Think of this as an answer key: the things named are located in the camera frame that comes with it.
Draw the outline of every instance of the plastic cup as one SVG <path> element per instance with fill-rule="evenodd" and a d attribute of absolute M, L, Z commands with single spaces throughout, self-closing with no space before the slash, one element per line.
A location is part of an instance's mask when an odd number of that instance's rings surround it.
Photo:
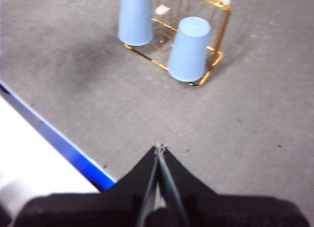
<path fill-rule="evenodd" d="M 199 17 L 186 17 L 179 27 L 168 60 L 168 72 L 178 81 L 192 82 L 205 73 L 210 24 Z"/>
<path fill-rule="evenodd" d="M 149 43 L 153 38 L 150 0 L 121 0 L 119 39 L 132 46 Z"/>

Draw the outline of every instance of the gold wire rack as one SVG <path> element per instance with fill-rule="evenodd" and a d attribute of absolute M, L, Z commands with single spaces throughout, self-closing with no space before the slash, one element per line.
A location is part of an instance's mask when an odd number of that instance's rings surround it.
<path fill-rule="evenodd" d="M 231 8 L 230 8 L 229 4 L 224 3 L 223 0 L 200 0 L 200 1 L 205 2 L 208 5 L 213 6 L 213 10 L 212 10 L 211 14 L 209 15 L 209 23 L 211 25 L 212 25 L 212 21 L 216 15 L 217 11 L 221 10 L 222 14 L 221 14 L 221 17 L 220 17 L 219 22 L 218 22 L 217 31 L 216 31 L 214 41 L 213 41 L 213 46 L 209 46 L 209 45 L 207 46 L 207 49 L 209 51 L 210 64 L 207 68 L 206 73 L 198 80 L 198 82 L 187 82 L 189 85 L 194 86 L 194 87 L 200 87 L 201 85 L 203 85 L 206 82 L 206 80 L 208 79 L 208 77 L 210 76 L 213 68 L 215 66 L 217 66 L 218 63 L 223 58 L 224 55 L 219 49 L 220 49 L 222 39 L 223 39 L 225 31 L 226 31 L 226 27 L 227 27 L 227 23 L 228 23 L 230 14 L 231 14 Z M 153 4 L 154 2 L 156 2 L 157 6 L 163 5 L 163 4 L 161 4 L 160 0 L 151 0 L 151 4 Z M 177 32 L 177 26 L 179 24 L 179 18 L 182 16 L 182 14 L 185 16 L 189 16 L 190 8 L 191 8 L 191 0 L 187 0 L 185 13 L 183 13 L 182 12 L 183 0 L 179 0 L 177 14 L 176 14 L 175 19 L 173 17 L 173 9 L 172 8 L 167 8 L 168 9 L 167 11 L 169 13 L 169 18 L 168 18 L 169 22 L 168 23 L 165 20 L 166 19 L 165 15 L 159 15 L 158 19 L 152 18 L 151 20 L 158 24 L 158 33 L 159 33 L 158 38 L 159 38 L 159 40 L 158 40 L 158 45 L 154 45 L 152 43 L 149 43 L 147 45 L 158 50 L 158 51 L 162 51 L 163 46 L 164 46 L 164 42 L 165 42 L 165 38 L 169 38 L 171 41 L 171 44 L 173 44 L 173 40 L 174 40 L 175 34 Z M 168 70 L 166 65 L 158 62 L 155 59 L 148 57 L 144 53 L 135 49 L 133 46 L 130 46 L 128 44 L 124 44 L 124 46 L 127 49 L 137 53 L 138 55 L 146 58 L 147 60 L 149 60 L 152 63 L 156 64 L 157 66 L 161 67 L 162 69 L 164 69 L 166 71 Z"/>

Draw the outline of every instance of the white surface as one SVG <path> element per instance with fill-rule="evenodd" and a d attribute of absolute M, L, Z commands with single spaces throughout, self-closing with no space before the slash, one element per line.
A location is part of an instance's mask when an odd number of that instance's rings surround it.
<path fill-rule="evenodd" d="M 0 121 L 0 201 L 12 218 L 37 196 L 98 192 L 2 97 Z"/>

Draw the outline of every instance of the blue tape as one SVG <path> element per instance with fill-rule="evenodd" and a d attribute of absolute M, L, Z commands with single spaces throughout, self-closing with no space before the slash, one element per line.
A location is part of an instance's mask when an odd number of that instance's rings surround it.
<path fill-rule="evenodd" d="M 14 94 L 3 82 L 0 82 L 0 86 L 1 96 L 99 191 L 104 191 L 115 184 L 116 181 L 110 175 Z"/>

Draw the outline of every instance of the gray floor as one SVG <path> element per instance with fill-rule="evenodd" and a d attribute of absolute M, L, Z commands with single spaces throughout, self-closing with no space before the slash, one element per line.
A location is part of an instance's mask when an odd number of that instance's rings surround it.
<path fill-rule="evenodd" d="M 113 177 L 155 142 L 220 193 L 314 225 L 314 0 L 232 0 L 201 88 L 123 47 L 119 0 L 1 0 L 1 80 Z"/>

